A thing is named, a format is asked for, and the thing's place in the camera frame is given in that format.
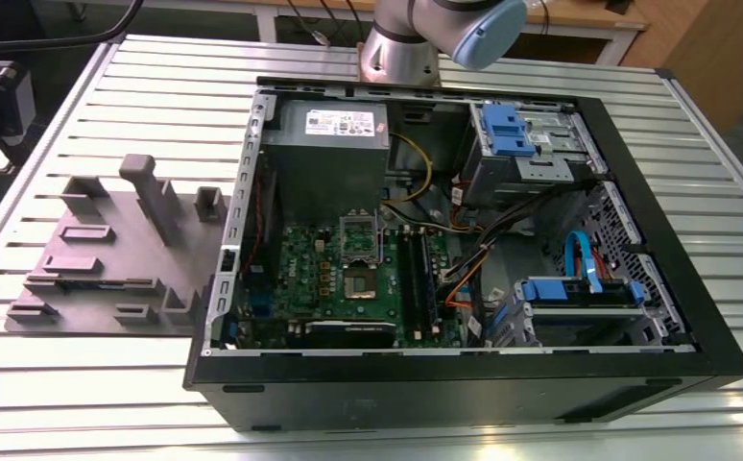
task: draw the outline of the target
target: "yellow wire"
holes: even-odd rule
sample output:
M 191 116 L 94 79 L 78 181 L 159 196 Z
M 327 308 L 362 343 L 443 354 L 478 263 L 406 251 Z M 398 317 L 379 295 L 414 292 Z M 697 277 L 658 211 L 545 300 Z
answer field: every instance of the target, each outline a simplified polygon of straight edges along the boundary
M 421 157 L 423 158 L 423 161 L 426 162 L 426 181 L 423 182 L 423 186 L 418 189 L 418 191 L 414 194 L 411 194 L 406 197 L 402 197 L 399 199 L 385 200 L 383 203 L 387 204 L 387 205 L 402 204 L 403 202 L 409 202 L 414 198 L 419 197 L 423 194 L 423 192 L 426 191 L 426 189 L 429 189 L 429 186 L 433 185 L 433 161 L 429 158 L 429 154 L 426 153 L 423 148 L 421 146 L 418 146 L 418 143 L 414 142 L 411 139 L 409 139 L 402 134 L 390 133 L 390 135 L 402 139 L 406 142 L 406 144 L 409 144 L 411 146 L 411 148 L 415 151 L 418 151 L 418 154 L 421 154 Z
M 486 262 L 486 259 L 489 259 L 489 254 L 486 254 L 483 256 L 483 258 L 477 262 L 477 264 L 474 264 L 474 267 L 471 267 L 471 270 L 469 271 L 469 273 L 466 274 L 466 276 L 461 280 L 461 283 L 458 283 L 458 286 L 455 286 L 451 293 L 449 293 L 449 297 L 446 298 L 446 304 L 453 303 L 451 300 L 454 299 L 454 295 L 458 294 L 458 291 L 461 291 L 461 288 L 463 288 L 463 285 L 466 285 L 466 282 L 469 281 L 469 279 L 471 278 L 471 276 L 474 275 L 474 273 L 479 269 L 479 266 L 482 266 L 483 262 Z

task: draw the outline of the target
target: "aluminum table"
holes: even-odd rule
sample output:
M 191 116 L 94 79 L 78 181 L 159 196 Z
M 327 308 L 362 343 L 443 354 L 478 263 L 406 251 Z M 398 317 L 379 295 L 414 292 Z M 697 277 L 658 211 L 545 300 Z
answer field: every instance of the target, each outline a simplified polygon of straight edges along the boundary
M 743 348 L 743 167 L 685 90 L 654 71 L 502 61 L 441 65 L 446 86 L 599 97 Z M 607 425 L 237 433 L 182 389 L 186 338 L 5 331 L 71 175 L 107 188 L 126 154 L 178 192 L 233 190 L 255 77 L 354 80 L 351 49 L 129 36 L 102 45 L 0 205 L 0 454 L 154 459 L 743 459 L 743 380 Z

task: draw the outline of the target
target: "black cable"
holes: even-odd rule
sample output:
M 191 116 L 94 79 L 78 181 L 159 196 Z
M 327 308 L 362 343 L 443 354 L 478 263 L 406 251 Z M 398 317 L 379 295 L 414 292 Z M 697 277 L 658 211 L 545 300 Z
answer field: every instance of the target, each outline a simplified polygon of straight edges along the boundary
M 513 206 L 507 211 L 503 212 L 491 226 L 489 226 L 489 228 L 486 228 L 486 230 L 479 234 L 474 247 L 470 250 L 469 257 L 465 257 L 463 262 L 455 264 L 451 268 L 449 268 L 446 276 L 453 276 L 461 271 L 461 269 L 474 265 L 474 263 L 479 261 L 481 257 L 483 257 L 491 250 L 491 246 L 497 241 L 498 234 L 505 230 L 510 230 L 511 227 L 523 219 L 534 216 L 537 211 L 553 199 L 569 192 L 575 192 L 578 190 L 591 188 L 597 184 L 597 180 L 586 180 L 582 182 L 575 182 L 574 184 L 555 185 L 534 195 L 521 204 Z
M 551 28 L 551 12 L 549 11 L 549 5 L 546 0 L 542 0 L 542 8 L 546 10 L 545 18 L 542 19 L 542 34 L 549 35 L 549 29 Z
M 102 43 L 115 36 L 118 36 L 137 17 L 139 10 L 142 9 L 142 4 L 145 0 L 133 0 L 133 4 L 127 9 L 127 12 L 118 20 L 115 26 L 94 36 L 74 36 L 66 38 L 45 38 L 39 40 L 15 40 L 15 41 L 0 41 L 0 53 L 14 53 L 19 51 L 39 51 L 50 50 L 55 48 L 70 48 L 73 46 L 86 46 Z
M 305 29 L 305 31 L 309 32 L 311 36 L 314 36 L 314 30 L 309 27 L 307 21 L 305 20 L 305 16 L 298 11 L 298 7 L 293 3 L 293 0 L 286 0 L 286 3 L 290 4 L 290 7 L 293 7 L 293 11 L 295 12 L 295 15 L 298 15 L 298 23 L 301 24 L 301 27 Z
M 335 13 L 333 12 L 333 9 L 326 4 L 326 0 L 321 0 L 321 5 L 323 5 L 323 8 L 326 9 L 326 13 L 333 18 L 333 21 L 335 22 L 335 27 L 339 28 L 339 35 L 341 35 L 341 39 L 343 40 L 343 43 L 346 44 L 346 46 L 351 46 L 351 41 L 349 41 L 349 38 L 346 38 L 346 34 L 343 33 L 343 28 L 339 26 L 338 18 L 335 17 Z
M 346 4 L 349 4 L 351 13 L 355 15 L 355 22 L 358 23 L 358 34 L 359 34 L 358 41 L 363 41 L 366 32 L 363 32 L 363 22 L 361 22 L 361 16 L 358 15 L 358 10 L 355 10 L 355 5 L 351 3 L 351 0 L 346 0 Z
M 406 192 L 407 192 L 409 195 L 411 195 L 411 186 L 409 186 L 406 188 Z M 435 219 L 433 219 L 433 214 L 429 212 L 429 210 L 426 209 L 423 204 L 421 204 L 421 198 L 415 197 L 414 199 L 410 200 L 410 202 L 418 208 L 418 210 L 423 213 L 423 216 L 426 216 L 426 220 L 430 223 L 434 223 Z
M 335 39 L 335 36 L 338 35 L 338 33 L 343 30 L 343 26 L 346 25 L 346 21 L 341 22 L 339 27 L 335 29 L 335 31 L 333 32 L 333 34 L 330 35 L 330 41 L 333 41 Z

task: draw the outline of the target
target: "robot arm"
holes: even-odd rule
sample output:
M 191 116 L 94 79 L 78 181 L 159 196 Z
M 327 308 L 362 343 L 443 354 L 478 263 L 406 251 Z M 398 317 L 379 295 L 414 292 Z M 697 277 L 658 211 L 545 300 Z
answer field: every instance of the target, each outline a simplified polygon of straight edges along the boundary
M 521 35 L 531 2 L 378 0 L 362 56 L 365 80 L 434 85 L 438 49 L 469 69 L 487 67 Z

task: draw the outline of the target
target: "sticker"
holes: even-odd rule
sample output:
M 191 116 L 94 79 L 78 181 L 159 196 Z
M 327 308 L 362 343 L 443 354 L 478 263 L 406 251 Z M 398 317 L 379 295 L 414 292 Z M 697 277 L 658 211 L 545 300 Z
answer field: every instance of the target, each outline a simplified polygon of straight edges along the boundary
M 483 332 L 483 326 L 479 325 L 479 322 L 474 318 L 474 316 L 469 317 L 469 329 L 474 333 L 474 336 L 479 338 L 479 333 Z
M 531 133 L 529 134 L 529 139 L 538 144 L 551 144 L 551 138 L 545 134 Z
M 451 189 L 451 203 L 457 206 L 463 204 L 463 189 L 461 187 Z
M 310 110 L 307 134 L 327 136 L 375 136 L 374 113 L 343 110 Z
M 503 296 L 505 296 L 505 291 L 502 291 L 498 287 L 495 287 L 495 289 L 491 290 L 491 293 L 489 294 L 487 300 L 491 303 L 495 303 L 497 301 L 502 301 Z

